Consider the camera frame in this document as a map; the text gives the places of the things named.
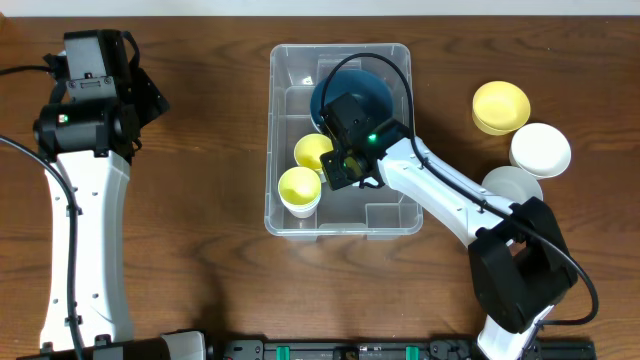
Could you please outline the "dark blue bowl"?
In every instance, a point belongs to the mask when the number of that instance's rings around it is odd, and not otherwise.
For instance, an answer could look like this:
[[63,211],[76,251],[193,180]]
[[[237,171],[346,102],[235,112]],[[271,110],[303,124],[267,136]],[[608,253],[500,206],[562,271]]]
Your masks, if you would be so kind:
[[394,104],[389,87],[374,74],[357,69],[338,71],[326,92],[328,104],[344,93],[351,93],[368,117],[385,121],[392,117]]

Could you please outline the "yellow cup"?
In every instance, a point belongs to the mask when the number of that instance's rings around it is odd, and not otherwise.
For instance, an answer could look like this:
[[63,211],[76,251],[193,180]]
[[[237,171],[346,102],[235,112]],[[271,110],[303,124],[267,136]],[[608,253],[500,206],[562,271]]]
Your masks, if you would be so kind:
[[286,170],[278,181],[280,198],[294,206],[311,204],[321,196],[321,188],[319,175],[302,166]]
[[329,137],[313,133],[303,136],[294,147],[294,160],[298,166],[322,172],[320,157],[333,150]]

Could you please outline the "grey small bowl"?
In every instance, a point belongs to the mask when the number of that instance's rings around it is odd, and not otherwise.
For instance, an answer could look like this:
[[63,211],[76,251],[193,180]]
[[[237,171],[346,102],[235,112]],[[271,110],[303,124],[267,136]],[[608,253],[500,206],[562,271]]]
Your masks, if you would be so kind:
[[490,171],[482,186],[493,194],[524,203],[531,197],[543,200],[538,181],[525,170],[514,166],[501,166]]

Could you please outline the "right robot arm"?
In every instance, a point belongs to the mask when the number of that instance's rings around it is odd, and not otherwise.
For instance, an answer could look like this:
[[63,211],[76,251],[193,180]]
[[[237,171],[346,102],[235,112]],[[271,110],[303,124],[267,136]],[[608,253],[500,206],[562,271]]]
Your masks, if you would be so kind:
[[467,248],[475,296],[487,315],[478,337],[489,359],[520,359],[580,274],[542,200],[492,194],[433,155],[412,124],[368,114],[344,93],[323,100],[321,157],[329,186],[396,190],[416,201]]

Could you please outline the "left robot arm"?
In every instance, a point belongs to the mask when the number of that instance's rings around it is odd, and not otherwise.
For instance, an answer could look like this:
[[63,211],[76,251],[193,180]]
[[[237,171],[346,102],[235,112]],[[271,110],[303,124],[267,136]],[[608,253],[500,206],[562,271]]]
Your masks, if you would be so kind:
[[47,55],[56,86],[34,122],[52,206],[49,304],[40,359],[204,359],[205,336],[134,337],[123,274],[122,225],[141,130],[169,104],[128,56],[119,30],[68,32]]

